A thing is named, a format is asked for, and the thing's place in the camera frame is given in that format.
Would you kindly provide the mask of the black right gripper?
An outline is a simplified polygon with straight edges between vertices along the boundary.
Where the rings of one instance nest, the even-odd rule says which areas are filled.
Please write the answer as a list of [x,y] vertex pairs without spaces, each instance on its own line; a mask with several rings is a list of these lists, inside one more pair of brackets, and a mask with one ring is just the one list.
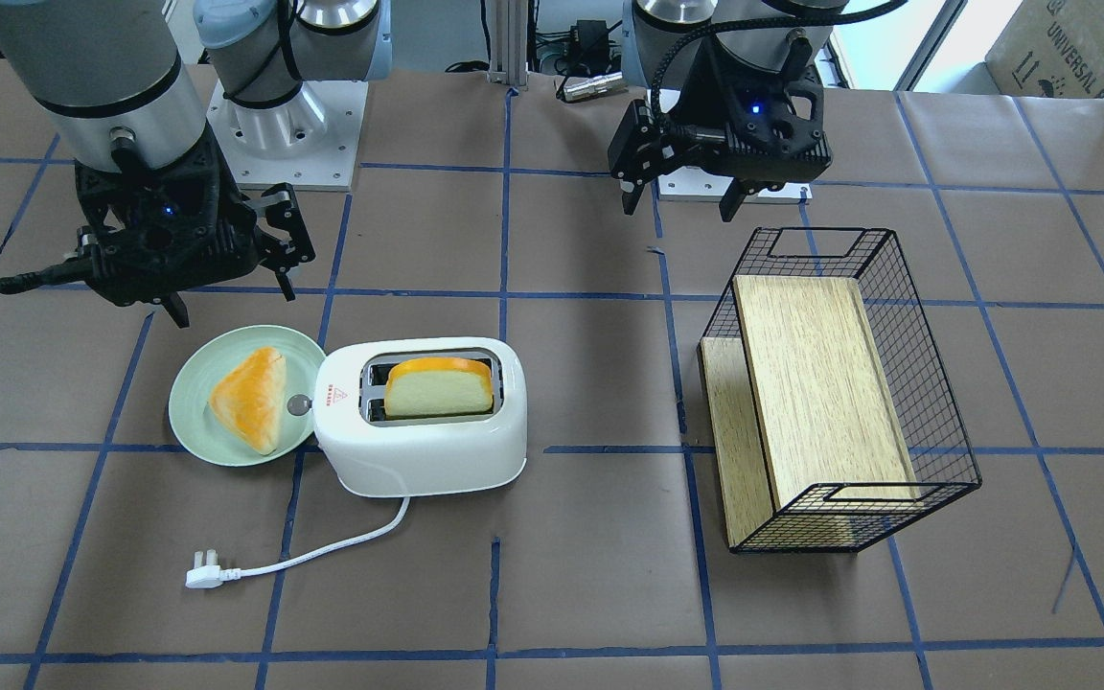
[[[226,184],[229,255],[226,276],[242,278],[257,266],[273,270],[285,300],[295,300],[295,267],[316,257],[310,232],[304,223],[291,184],[270,185],[250,199],[236,183]],[[188,307],[179,293],[162,294],[159,306],[179,329],[190,327]]]

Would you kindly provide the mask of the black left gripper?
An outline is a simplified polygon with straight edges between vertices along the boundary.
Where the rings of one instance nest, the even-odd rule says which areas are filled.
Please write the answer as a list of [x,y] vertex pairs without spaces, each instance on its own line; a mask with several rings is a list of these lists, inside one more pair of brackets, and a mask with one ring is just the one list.
[[[647,183],[694,163],[705,140],[691,127],[661,126],[641,98],[630,100],[608,147],[609,174],[619,180],[623,214],[631,216]],[[762,184],[731,180],[720,197],[720,219],[732,222],[749,197],[757,197]]]

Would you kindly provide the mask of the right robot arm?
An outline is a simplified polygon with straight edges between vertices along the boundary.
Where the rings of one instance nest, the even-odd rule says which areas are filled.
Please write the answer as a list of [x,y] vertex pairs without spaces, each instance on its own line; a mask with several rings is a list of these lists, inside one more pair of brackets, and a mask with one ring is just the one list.
[[290,178],[258,197],[226,152],[297,161],[332,147],[315,85],[386,78],[388,1],[197,1],[198,39],[226,106],[217,131],[157,1],[0,1],[0,52],[73,150],[86,222],[44,269],[1,294],[81,283],[120,307],[161,306],[189,326],[181,293],[276,276],[315,259]]

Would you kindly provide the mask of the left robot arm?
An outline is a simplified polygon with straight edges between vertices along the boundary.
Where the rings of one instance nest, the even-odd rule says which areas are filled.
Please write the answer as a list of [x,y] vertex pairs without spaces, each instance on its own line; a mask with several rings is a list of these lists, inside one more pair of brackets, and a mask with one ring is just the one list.
[[608,148],[626,214],[659,176],[728,178],[730,221],[750,197],[814,182],[832,162],[817,54],[842,1],[631,1],[623,78],[647,91]]

